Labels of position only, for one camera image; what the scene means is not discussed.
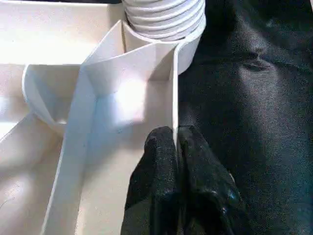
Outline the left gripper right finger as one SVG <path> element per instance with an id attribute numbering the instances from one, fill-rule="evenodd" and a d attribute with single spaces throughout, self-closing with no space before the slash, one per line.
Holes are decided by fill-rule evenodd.
<path id="1" fill-rule="evenodd" d="M 185 235 L 246 235 L 247 211 L 227 169 L 193 126 L 178 133 L 185 176 Z"/>

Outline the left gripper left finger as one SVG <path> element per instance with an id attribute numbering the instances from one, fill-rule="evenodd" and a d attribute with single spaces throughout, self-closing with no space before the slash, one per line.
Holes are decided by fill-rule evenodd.
<path id="1" fill-rule="evenodd" d="M 173 131 L 152 130 L 132 172 L 121 225 L 123 235 L 175 235 L 178 231 L 180 185 Z"/>

